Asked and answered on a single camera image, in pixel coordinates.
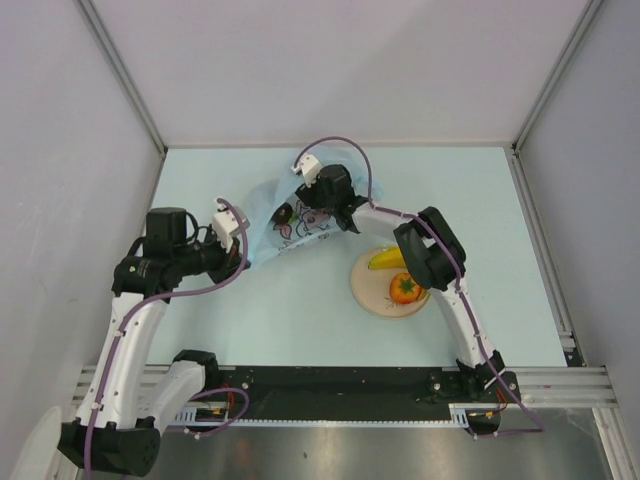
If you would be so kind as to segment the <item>light blue plastic bag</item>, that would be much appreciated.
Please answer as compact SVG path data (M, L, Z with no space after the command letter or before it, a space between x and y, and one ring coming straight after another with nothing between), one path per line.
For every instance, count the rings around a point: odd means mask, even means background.
M323 167L339 164L348 170L355 193L365 196L371 193L374 200L383 196L383 190L375 179L368 179L366 165L345 151L331 147L317 147L306 154L314 155ZM287 163L280 176L269 179L247 193L241 209L245 213L249 228L248 261L258 269L266 262L296 248L311 246L338 233L340 228L329 213L306 206L295 195L304 185L301 177L293 174ZM271 217L283 203L289 203L294 214L288 224L275 225Z

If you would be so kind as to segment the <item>fake yellow banana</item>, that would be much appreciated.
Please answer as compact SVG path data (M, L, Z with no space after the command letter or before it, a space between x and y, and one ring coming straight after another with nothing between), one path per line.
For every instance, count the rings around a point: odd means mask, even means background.
M398 270L398 273L409 273L406 267L406 263L399 247L393 247L390 249L386 249L374 255L368 261L368 269L374 271L381 270ZM429 295L428 291L424 289L424 297L422 300L426 299Z

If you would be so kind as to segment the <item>round beige ceramic plate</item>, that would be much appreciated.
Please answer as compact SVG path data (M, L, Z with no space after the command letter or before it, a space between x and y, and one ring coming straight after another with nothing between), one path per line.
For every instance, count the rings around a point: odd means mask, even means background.
M351 290L360 306L371 314L387 319L404 319L419 312L430 300L408 305L396 305L389 299L390 280L398 270L374 271L368 269L368 261L377 253L393 247L377 247L363 254L351 271Z

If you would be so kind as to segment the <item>fake orange persimmon fruit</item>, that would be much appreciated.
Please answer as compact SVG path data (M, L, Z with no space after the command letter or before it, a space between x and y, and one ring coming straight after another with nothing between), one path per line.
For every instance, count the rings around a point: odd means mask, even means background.
M389 285L390 300L396 305L408 305L424 297L424 289L418 285L409 273L398 273Z

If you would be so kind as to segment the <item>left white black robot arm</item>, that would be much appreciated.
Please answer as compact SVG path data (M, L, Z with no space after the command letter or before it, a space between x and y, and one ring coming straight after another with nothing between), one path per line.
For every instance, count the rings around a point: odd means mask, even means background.
M61 426L58 449L86 478L147 475L184 405L212 397L231 402L241 394L225 383L215 354L199 350L179 352L146 395L140 386L170 302L233 282L248 265L248 226L225 200L204 226L183 208L147 213L144 234L114 270L110 322L93 379L74 419Z

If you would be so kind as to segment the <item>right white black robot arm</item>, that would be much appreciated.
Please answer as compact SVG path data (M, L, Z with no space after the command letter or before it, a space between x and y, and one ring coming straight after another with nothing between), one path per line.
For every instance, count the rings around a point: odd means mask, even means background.
M292 171L304 181L296 194L310 207L328 211L341 230L396 242L409 274L436 300L456 342L463 393L484 401L497 385L506 388L502 356L469 299L466 253L439 210L428 207L409 214L376 205L355 193L346 167L323 166L311 156L296 160Z

